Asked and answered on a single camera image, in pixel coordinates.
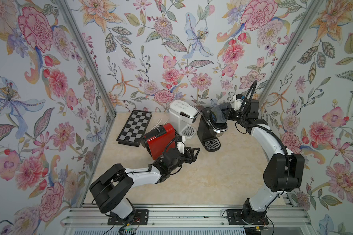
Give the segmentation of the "grey cleaning cloth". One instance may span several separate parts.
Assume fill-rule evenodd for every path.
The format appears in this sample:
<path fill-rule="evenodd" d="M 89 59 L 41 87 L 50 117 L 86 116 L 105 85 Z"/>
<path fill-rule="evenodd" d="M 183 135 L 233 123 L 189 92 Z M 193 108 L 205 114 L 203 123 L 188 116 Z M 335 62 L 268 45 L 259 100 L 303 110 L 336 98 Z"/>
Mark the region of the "grey cleaning cloth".
<path fill-rule="evenodd" d="M 230 115 L 231 109 L 232 105 L 228 102 L 217 105 L 210 110 L 209 118 L 213 123 L 226 123 Z"/>

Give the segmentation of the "black coffee machine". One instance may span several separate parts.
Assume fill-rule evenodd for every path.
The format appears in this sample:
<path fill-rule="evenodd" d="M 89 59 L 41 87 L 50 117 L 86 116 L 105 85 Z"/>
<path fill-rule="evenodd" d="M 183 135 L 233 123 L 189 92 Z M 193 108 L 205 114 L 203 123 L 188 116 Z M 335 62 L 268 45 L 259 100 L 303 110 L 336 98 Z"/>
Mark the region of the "black coffee machine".
<path fill-rule="evenodd" d="M 227 123 L 214 123 L 210 119 L 212 107 L 202 110 L 197 135 L 204 149 L 215 152 L 221 148 L 219 137 L 228 130 Z"/>

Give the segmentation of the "red coffee machine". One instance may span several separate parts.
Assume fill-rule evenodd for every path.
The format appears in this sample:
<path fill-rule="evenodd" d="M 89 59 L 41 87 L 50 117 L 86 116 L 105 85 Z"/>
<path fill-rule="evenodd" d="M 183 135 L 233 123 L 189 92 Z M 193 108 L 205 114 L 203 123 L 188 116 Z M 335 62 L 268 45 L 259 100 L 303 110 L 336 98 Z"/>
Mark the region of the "red coffee machine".
<path fill-rule="evenodd" d="M 157 160 L 172 148 L 176 148 L 176 131 L 170 123 L 161 125 L 141 137 L 141 145 L 153 160 Z"/>

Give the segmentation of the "white coffee machine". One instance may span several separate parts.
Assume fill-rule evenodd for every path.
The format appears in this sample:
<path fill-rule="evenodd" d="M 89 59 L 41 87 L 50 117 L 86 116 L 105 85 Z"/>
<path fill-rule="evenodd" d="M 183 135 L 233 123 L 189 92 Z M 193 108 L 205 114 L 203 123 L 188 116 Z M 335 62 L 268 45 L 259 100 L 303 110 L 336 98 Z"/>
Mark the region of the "white coffee machine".
<path fill-rule="evenodd" d="M 170 124 L 180 136 L 192 139 L 197 130 L 192 124 L 200 114 L 200 111 L 185 101 L 174 100 L 170 103 Z"/>

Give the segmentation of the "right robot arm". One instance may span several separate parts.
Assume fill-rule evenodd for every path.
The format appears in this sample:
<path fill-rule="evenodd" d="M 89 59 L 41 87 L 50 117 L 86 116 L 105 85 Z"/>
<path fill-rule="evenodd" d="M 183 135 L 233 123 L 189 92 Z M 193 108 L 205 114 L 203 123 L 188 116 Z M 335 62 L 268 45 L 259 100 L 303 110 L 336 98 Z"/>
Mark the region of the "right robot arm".
<path fill-rule="evenodd" d="M 301 186 L 305 164 L 301 154 L 288 149 L 268 123 L 258 118 L 258 105 L 257 100 L 238 99 L 230 114 L 231 120 L 259 142 L 269 159 L 263 173 L 264 186 L 242 208 L 242 220 L 249 225 L 264 222 L 267 210 L 277 198 Z"/>

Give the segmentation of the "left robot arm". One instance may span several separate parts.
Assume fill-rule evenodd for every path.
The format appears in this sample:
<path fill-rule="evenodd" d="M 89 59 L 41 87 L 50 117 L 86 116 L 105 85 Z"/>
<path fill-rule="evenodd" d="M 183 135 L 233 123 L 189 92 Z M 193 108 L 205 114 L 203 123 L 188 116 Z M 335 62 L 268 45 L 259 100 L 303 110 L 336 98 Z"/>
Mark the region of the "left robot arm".
<path fill-rule="evenodd" d="M 136 209 L 126 198 L 130 189 L 163 183 L 178 173 L 184 163 L 197 160 L 200 148 L 186 147 L 183 152 L 172 148 L 146 168 L 125 168 L 115 164 L 89 187 L 102 214 L 114 214 L 125 222 L 134 219 Z"/>

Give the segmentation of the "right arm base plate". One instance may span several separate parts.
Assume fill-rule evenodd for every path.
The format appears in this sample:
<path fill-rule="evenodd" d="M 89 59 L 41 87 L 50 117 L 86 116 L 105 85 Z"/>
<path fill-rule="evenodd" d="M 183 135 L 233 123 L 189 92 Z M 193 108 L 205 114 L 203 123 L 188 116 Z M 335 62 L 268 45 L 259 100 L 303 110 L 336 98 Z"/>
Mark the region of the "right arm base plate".
<path fill-rule="evenodd" d="M 269 220 L 265 212 L 243 212 L 242 209 L 228 209 L 225 211 L 225 217 L 227 218 L 229 225 L 269 225 Z"/>

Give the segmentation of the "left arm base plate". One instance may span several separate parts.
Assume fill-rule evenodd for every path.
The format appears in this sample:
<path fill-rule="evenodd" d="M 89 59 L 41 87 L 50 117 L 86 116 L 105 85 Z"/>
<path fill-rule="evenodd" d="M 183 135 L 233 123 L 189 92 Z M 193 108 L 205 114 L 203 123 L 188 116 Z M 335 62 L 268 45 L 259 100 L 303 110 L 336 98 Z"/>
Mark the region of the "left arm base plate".
<path fill-rule="evenodd" d="M 149 210 L 135 209 L 127 217 L 120 218 L 117 214 L 110 212 L 108 225 L 123 226 L 123 225 L 148 225 Z"/>

